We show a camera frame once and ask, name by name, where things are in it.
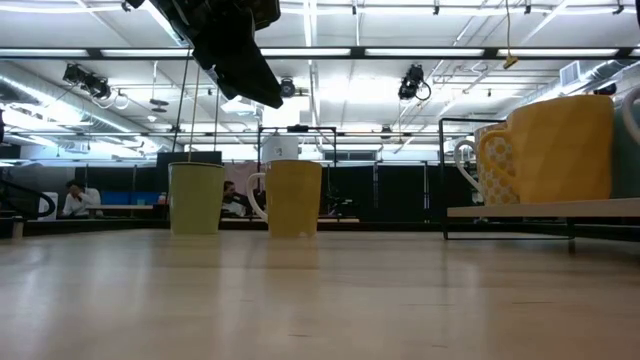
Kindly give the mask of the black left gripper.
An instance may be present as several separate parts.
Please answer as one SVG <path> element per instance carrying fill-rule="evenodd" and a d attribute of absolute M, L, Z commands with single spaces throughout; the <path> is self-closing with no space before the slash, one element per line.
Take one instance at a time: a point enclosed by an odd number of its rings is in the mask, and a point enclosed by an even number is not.
<path fill-rule="evenodd" d="M 283 105 L 281 86 L 255 43 L 280 19 L 279 0 L 149 0 L 227 99 Z"/>

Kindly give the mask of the pale green mug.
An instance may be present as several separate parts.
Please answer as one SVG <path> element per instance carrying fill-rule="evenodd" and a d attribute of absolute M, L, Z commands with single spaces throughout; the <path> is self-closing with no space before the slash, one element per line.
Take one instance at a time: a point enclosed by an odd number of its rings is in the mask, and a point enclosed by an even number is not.
<path fill-rule="evenodd" d="M 172 234 L 216 234 L 222 210 L 224 167 L 208 163 L 175 162 L 169 165 L 168 170 Z"/>

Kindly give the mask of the mustard mug white handle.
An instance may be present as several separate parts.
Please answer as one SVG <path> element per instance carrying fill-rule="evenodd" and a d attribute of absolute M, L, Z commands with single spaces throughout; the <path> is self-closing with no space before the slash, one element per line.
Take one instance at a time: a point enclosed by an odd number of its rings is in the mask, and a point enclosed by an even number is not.
<path fill-rule="evenodd" d="M 266 209 L 257 203 L 253 188 L 265 184 Z M 268 224 L 271 238 L 314 237 L 321 202 L 322 166 L 306 160 L 274 160 L 265 172 L 250 175 L 246 182 L 253 211 Z"/>

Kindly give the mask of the yellow dotted orange rim mug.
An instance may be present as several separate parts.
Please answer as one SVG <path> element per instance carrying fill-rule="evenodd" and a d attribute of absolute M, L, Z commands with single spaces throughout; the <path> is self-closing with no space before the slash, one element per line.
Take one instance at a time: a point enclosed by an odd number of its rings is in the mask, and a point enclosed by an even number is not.
<path fill-rule="evenodd" d="M 514 174 L 511 144 L 504 138 L 492 138 L 479 146 L 480 140 L 490 131 L 505 130 L 506 123 L 492 124 L 474 131 L 474 140 L 460 140 L 453 152 L 454 163 L 461 175 L 482 196 L 485 206 L 517 204 L 519 196 L 507 178 L 497 172 L 499 168 L 510 176 Z M 473 177 L 462 161 L 462 147 L 473 151 L 476 161 L 476 176 Z"/>

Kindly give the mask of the yellow faceted mug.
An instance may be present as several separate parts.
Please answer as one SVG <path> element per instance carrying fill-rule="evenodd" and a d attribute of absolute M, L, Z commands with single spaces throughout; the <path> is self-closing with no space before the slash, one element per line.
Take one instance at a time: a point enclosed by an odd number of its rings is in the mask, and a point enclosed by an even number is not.
<path fill-rule="evenodd" d="M 507 128 L 490 131 L 483 147 L 502 138 L 513 173 L 485 153 L 487 168 L 511 186 L 522 204 L 607 200 L 612 190 L 614 104 L 603 95 L 576 95 L 514 110 Z"/>

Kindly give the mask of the grey teal mug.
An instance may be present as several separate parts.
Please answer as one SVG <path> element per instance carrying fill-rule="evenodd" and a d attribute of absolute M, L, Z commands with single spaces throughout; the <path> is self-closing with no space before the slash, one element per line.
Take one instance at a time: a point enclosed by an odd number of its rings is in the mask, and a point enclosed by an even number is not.
<path fill-rule="evenodd" d="M 640 86 L 615 108 L 611 197 L 640 197 Z"/>

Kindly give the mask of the white cylindrical tank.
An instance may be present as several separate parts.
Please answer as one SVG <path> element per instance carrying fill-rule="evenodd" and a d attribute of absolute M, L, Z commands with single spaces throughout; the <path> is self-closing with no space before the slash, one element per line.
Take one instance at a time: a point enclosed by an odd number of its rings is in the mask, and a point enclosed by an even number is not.
<path fill-rule="evenodd" d="M 261 161 L 264 163 L 298 159 L 299 143 L 297 137 L 273 135 L 261 142 Z"/>

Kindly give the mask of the pink hanging cloth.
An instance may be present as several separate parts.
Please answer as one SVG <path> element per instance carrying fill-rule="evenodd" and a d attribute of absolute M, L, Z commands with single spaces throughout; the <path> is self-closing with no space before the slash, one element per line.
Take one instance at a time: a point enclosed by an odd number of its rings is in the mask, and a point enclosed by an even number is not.
<path fill-rule="evenodd" d="M 243 200 L 247 196 L 246 184 L 250 175 L 254 173 L 262 173 L 266 170 L 265 165 L 258 165 L 256 162 L 236 162 L 225 163 L 225 180 L 234 184 L 235 190 L 228 199 Z M 258 202 L 265 200 L 266 184 L 264 180 L 255 180 L 252 185 L 254 196 Z"/>

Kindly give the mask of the black overhead rig beam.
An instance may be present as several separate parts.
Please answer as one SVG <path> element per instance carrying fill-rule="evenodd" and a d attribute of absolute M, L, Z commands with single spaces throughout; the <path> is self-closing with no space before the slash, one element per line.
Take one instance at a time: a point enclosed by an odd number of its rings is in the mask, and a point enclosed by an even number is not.
<path fill-rule="evenodd" d="M 265 47 L 267 59 L 302 60 L 640 60 L 640 46 L 601 47 Z M 187 48 L 29 48 L 0 47 L 1 60 L 180 60 L 191 57 Z"/>

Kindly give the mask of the person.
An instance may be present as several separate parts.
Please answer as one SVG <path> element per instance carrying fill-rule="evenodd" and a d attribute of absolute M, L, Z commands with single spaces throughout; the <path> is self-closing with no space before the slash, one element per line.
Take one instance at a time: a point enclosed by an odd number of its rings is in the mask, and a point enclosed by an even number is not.
<path fill-rule="evenodd" d="M 232 181 L 224 182 L 222 211 L 226 215 L 243 217 L 247 214 L 247 208 L 250 206 L 248 197 L 236 191 L 235 183 Z"/>
<path fill-rule="evenodd" d="M 64 217 L 88 217 L 89 206 L 101 204 L 100 192 L 95 188 L 85 187 L 77 180 L 66 183 L 68 190 L 61 214 Z"/>

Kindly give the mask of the blue partition panel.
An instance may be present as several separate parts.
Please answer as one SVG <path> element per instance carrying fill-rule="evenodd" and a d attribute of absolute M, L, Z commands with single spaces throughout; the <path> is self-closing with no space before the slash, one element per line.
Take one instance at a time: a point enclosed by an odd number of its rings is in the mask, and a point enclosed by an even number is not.
<path fill-rule="evenodd" d="M 103 205 L 153 205 L 160 197 L 159 192 L 117 192 L 104 191 L 101 193 Z"/>

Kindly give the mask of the black partition wall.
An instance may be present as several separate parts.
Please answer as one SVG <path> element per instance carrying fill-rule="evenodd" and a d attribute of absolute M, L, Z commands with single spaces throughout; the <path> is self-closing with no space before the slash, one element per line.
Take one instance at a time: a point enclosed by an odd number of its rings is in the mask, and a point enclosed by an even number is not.
<path fill-rule="evenodd" d="M 445 206 L 471 203 L 466 181 L 453 167 L 424 164 L 322 169 L 320 211 L 362 222 L 438 222 Z"/>

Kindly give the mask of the black aluminium table frame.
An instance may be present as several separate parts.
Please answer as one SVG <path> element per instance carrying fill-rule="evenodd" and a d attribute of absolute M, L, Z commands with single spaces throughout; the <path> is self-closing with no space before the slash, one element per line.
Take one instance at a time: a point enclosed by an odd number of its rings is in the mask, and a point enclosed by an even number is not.
<path fill-rule="evenodd" d="M 167 229 L 165 220 L 151 219 L 72 219 L 56 221 L 28 221 L 24 224 L 25 236 L 71 234 L 81 232 Z M 356 231 L 356 232 L 435 232 L 441 226 L 433 223 L 357 223 L 357 222 L 321 222 L 320 231 Z M 547 235 L 574 235 L 583 238 L 599 238 L 627 242 L 640 242 L 640 226 L 614 226 L 599 224 L 575 224 L 567 226 L 560 223 L 454 223 L 448 226 L 448 232 L 465 233 L 531 233 Z"/>

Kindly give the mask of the silver air duct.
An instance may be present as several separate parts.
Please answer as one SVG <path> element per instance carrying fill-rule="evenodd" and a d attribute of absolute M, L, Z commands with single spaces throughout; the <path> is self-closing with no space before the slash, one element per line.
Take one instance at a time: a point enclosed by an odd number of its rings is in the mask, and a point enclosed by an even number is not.
<path fill-rule="evenodd" d="M 640 65 L 640 60 L 573 61 L 559 70 L 553 82 L 524 97 L 519 106 L 571 95 L 604 84 L 619 72 Z"/>
<path fill-rule="evenodd" d="M 60 85 L 0 61 L 0 109 L 11 140 L 70 149 L 103 142 L 132 151 L 169 152 L 172 142 L 118 112 L 125 103 L 90 99 L 77 85 Z"/>

